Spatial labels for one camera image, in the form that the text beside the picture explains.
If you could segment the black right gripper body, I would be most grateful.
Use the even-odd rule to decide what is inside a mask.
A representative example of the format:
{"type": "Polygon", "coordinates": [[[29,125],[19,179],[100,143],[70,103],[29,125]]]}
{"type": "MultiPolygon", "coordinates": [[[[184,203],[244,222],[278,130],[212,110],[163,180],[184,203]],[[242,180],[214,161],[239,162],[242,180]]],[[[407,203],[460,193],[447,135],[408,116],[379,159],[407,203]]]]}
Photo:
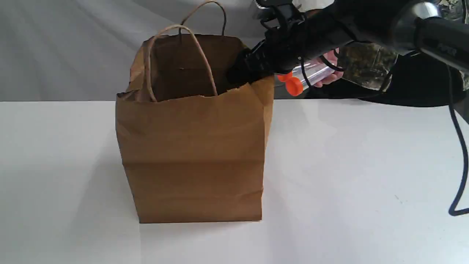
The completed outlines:
{"type": "Polygon", "coordinates": [[[331,4],[308,15],[300,12],[291,0],[255,0],[261,24],[276,20],[265,38],[253,49],[253,70],[285,73],[300,64],[301,59],[314,59],[355,40],[355,35],[336,14],[331,4]]]}

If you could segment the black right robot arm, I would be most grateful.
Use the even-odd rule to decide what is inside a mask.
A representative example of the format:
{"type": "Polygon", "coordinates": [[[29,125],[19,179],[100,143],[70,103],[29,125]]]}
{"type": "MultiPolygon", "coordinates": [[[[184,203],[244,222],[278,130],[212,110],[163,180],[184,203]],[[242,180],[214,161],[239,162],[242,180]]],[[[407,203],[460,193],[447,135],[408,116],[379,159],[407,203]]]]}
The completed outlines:
{"type": "Polygon", "coordinates": [[[468,25],[441,17],[423,0],[335,0],[313,15],[290,3],[269,5],[279,22],[254,49],[242,51],[227,71],[232,83],[286,74],[350,43],[374,43],[401,55],[422,52],[468,73],[468,25]]]}

